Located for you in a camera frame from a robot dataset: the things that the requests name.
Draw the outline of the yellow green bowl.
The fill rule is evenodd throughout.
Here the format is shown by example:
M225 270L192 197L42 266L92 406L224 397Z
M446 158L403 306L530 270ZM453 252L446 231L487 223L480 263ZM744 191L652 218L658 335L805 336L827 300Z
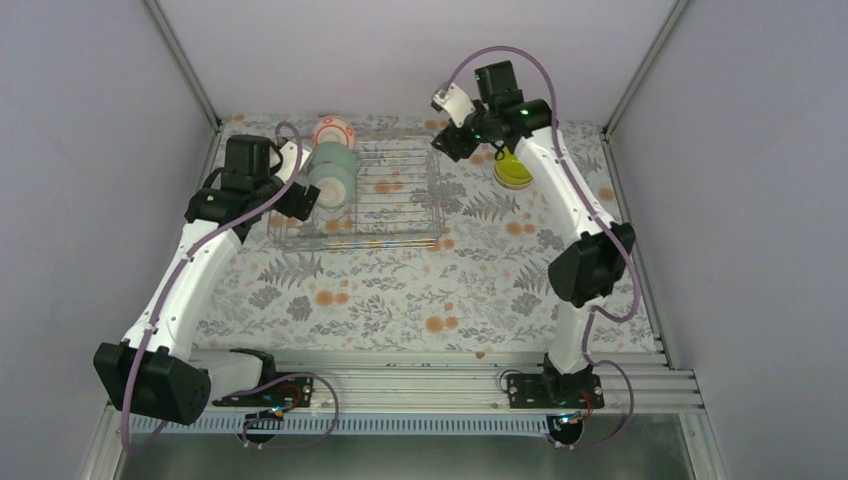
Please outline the yellow green bowl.
M515 184L533 179L527 168L506 147L495 155L494 175Z

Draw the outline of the wire dish rack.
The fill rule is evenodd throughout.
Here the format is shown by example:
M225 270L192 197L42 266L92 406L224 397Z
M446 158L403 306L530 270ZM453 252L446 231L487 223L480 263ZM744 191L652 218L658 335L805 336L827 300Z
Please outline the wire dish rack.
M286 251L429 247L442 234L438 153L425 131L367 132L357 139L350 202L315 206L301 222L276 211L265 221L270 241Z

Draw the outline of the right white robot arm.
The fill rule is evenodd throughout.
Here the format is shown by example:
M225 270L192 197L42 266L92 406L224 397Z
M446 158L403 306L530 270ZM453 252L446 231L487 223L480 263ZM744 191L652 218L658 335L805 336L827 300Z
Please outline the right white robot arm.
M635 232L591 193L566 152L551 106L524 98L511 62L476 69L475 81L476 99L451 81L436 90L431 106L449 122L432 144L455 162L482 144L496 144L528 170L547 201L564 245L547 267L559 314L538 383L549 404L565 407L596 388L588 358L590 322L631 268Z

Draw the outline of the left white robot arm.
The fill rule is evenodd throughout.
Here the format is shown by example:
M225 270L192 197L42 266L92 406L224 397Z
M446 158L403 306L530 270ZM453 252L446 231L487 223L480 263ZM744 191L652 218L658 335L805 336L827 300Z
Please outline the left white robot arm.
M278 391L271 357L251 350L196 354L204 309L252 226L267 211L304 221L319 195L299 183L310 150L295 139L234 135L224 164L190 198L172 260L148 305L117 343L102 343L93 365L110 402L181 425L233 394L263 405Z

